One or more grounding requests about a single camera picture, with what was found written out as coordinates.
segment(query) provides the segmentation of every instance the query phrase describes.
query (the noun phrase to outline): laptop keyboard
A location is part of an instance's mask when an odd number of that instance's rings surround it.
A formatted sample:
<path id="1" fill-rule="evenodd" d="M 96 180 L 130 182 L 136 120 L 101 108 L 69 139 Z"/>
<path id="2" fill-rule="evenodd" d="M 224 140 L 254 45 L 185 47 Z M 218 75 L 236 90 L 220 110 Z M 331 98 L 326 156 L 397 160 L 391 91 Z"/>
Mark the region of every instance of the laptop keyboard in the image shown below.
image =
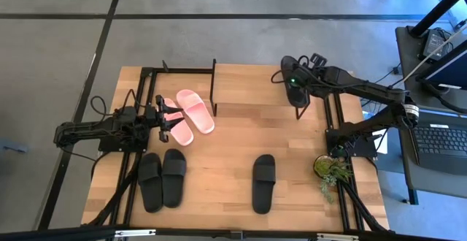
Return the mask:
<path id="1" fill-rule="evenodd" d="M 467 131 L 460 129 L 413 128 L 419 153 L 467 157 Z"/>

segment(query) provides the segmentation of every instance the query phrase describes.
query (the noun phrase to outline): desk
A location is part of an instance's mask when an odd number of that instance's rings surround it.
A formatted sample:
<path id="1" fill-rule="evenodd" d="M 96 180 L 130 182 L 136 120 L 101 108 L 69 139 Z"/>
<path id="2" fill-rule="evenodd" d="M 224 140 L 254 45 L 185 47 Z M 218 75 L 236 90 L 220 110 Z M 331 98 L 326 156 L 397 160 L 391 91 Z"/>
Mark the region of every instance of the desk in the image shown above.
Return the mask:
<path id="1" fill-rule="evenodd" d="M 421 50 L 422 40 L 411 37 L 405 27 L 397 28 L 395 35 L 401 57 L 402 72 L 404 76 L 407 76 L 420 62 L 417 54 Z M 427 66 L 429 65 L 423 65 L 419 70 L 423 70 Z M 448 110 L 441 105 L 438 99 L 424 92 L 414 77 L 409 78 L 405 82 L 405 85 L 406 89 L 410 91 L 413 100 L 418 104 L 418 107 L 428 110 Z M 450 91 L 445 98 L 459 107 L 467 107 L 466 95 L 466 91 Z M 467 176 L 450 175 L 419 167 L 415 161 L 415 152 L 409 131 L 399 131 L 399 137 L 401 138 L 402 156 L 404 157 L 406 184 L 412 199 L 411 204 L 417 203 L 415 190 L 467 198 L 467 188 L 461 186 L 467 185 Z"/>
<path id="2" fill-rule="evenodd" d="M 157 213 L 146 213 L 138 187 L 130 226 L 290 232 L 343 230 L 336 189 L 332 191 L 336 201 L 329 204 L 320 193 L 320 180 L 312 172 L 313 161 L 326 153 L 324 102 L 312 98 L 309 109 L 301 120 L 296 120 L 295 108 L 287 103 L 283 84 L 270 83 L 272 72 L 278 69 L 279 66 L 217 64 L 213 86 L 217 104 L 215 130 L 201 134 L 187 120 L 195 136 L 187 147 L 179 146 L 171 137 L 169 143 L 162 143 L 157 129 L 151 132 L 148 153 L 163 158 L 167 149 L 177 148 L 185 154 L 188 168 L 183 200 L 178 208 L 164 207 Z M 141 70 L 135 66 L 121 69 L 112 109 L 122 105 L 129 88 L 136 90 Z M 248 77 L 251 74 L 257 77 L 251 79 Z M 211 110 L 207 103 L 210 82 L 210 74 L 159 73 L 154 95 L 174 99 L 179 90 L 188 88 L 198 93 Z M 341 102 L 346 121 L 363 120 L 357 97 L 345 94 Z M 337 123 L 335 109 L 332 110 Z M 277 182 L 271 211 L 259 215 L 251 205 L 252 165 L 265 153 L 276 159 Z M 94 219 L 113 195 L 122 156 L 110 153 L 96 165 L 83 223 Z M 353 166 L 360 198 L 378 222 L 388 228 L 374 167 L 364 158 L 353 158 Z M 125 203 L 126 196 L 121 200 L 118 223 L 123 222 Z M 350 225 L 355 229 L 348 197 L 347 206 Z"/>

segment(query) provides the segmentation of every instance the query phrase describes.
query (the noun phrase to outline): black desk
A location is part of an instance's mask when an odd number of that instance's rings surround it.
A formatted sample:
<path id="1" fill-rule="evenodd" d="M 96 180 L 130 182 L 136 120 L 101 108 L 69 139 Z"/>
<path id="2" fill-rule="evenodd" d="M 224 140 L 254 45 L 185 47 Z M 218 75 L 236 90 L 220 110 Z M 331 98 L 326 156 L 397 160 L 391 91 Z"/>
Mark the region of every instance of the black desk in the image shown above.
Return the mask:
<path id="1" fill-rule="evenodd" d="M 402 72 L 404 76 L 407 76 L 420 62 L 417 54 L 420 52 L 422 40 L 411 37 L 405 27 L 397 28 L 395 36 L 401 59 Z M 418 70 L 423 70 L 427 66 L 425 64 Z M 421 89 L 420 85 L 415 81 L 415 77 L 411 77 L 405 82 L 405 89 L 411 91 L 411 97 L 418 107 L 427 110 L 447 110 L 437 99 Z M 445 98 L 455 105 L 467 108 L 467 91 L 450 91 Z M 417 192 L 415 190 L 467 198 L 467 176 L 450 175 L 419 167 L 415 161 L 415 149 L 409 131 L 399 131 L 399 137 L 411 204 L 418 203 Z"/>

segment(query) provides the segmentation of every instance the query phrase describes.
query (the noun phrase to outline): white cable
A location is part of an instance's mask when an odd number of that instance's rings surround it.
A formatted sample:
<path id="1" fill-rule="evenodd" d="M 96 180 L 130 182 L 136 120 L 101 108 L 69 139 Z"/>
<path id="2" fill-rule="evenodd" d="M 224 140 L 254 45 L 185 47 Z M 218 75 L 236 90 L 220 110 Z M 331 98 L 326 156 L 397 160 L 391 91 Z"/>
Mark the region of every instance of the white cable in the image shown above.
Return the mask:
<path id="1" fill-rule="evenodd" d="M 451 39 L 453 39 L 458 34 L 462 33 L 462 31 L 464 31 L 464 29 L 466 29 L 466 28 L 467 28 L 467 24 L 465 24 L 462 28 L 460 28 L 459 31 L 457 31 L 455 34 L 453 34 L 449 39 L 444 41 L 443 44 L 441 44 L 438 48 L 436 48 L 432 53 L 430 53 L 430 55 L 428 55 L 425 59 L 423 59 L 422 62 L 420 62 L 410 73 L 408 73 L 408 75 L 404 79 L 402 79 L 402 81 L 398 85 L 400 85 L 401 83 L 406 82 L 406 80 L 410 76 L 412 76 L 415 73 L 415 71 L 417 71 L 417 69 L 419 67 L 421 67 L 432 55 L 434 55 L 436 52 L 438 52 L 438 50 L 442 49 L 443 46 L 445 46 L 447 43 L 451 42 Z"/>

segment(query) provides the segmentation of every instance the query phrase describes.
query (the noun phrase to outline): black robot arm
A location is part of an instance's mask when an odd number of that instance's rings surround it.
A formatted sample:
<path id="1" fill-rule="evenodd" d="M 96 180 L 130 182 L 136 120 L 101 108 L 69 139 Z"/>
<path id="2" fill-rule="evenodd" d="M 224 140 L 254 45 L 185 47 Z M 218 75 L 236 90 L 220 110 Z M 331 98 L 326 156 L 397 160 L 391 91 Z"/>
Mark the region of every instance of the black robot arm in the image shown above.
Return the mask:
<path id="1" fill-rule="evenodd" d="M 156 96 L 158 110 L 146 106 L 143 115 L 135 107 L 124 107 L 102 121 L 84 123 L 66 122 L 55 130 L 53 142 L 64 148 L 84 139 L 99 139 L 101 151 L 134 152 L 147 149 L 150 129 L 160 127 L 159 140 L 168 142 L 166 131 L 170 131 L 183 118 L 166 120 L 164 114 L 180 112 L 182 109 L 167 107 L 161 95 Z"/>
<path id="2" fill-rule="evenodd" d="M 300 65 L 290 56 L 284 57 L 282 63 L 288 64 L 281 65 L 282 68 L 292 69 L 284 80 L 292 88 L 306 90 L 310 95 L 322 99 L 331 93 L 349 93 L 387 105 L 368 120 L 346 122 L 339 129 L 327 130 L 328 152 L 333 156 L 344 156 L 349 150 L 352 154 L 371 152 L 369 156 L 376 156 L 373 141 L 378 137 L 373 136 L 374 131 L 390 127 L 411 129 L 417 125 L 418 107 L 404 90 L 358 79 L 336 66 L 321 64 L 309 67 Z"/>

